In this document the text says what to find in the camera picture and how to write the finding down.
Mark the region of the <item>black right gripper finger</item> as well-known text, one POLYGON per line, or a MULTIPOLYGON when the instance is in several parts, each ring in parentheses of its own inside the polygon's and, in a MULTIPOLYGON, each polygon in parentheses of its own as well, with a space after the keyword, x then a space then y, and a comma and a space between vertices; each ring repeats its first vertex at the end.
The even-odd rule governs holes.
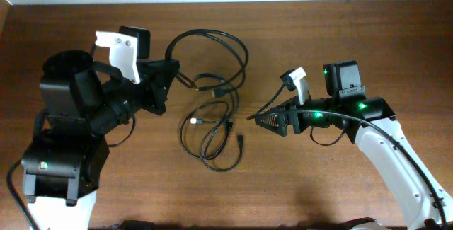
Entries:
POLYGON ((263 113, 255 118, 255 123, 281 137, 287 136, 287 118, 285 113, 263 113))
POLYGON ((267 110, 266 115, 271 114, 288 114, 288 113, 297 113, 297 106, 299 105, 299 97, 294 96, 283 103, 267 110))

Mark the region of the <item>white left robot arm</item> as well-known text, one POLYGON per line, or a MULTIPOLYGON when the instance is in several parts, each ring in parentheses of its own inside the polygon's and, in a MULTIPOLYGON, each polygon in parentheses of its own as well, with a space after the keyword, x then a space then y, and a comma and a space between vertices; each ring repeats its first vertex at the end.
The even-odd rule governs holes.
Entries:
POLYGON ((180 69, 175 59, 140 61, 134 83, 119 68, 83 50, 57 53, 43 65, 45 108, 20 161, 23 213, 32 229, 86 229, 110 153, 107 133, 136 122, 135 113, 166 112, 169 87, 180 69))

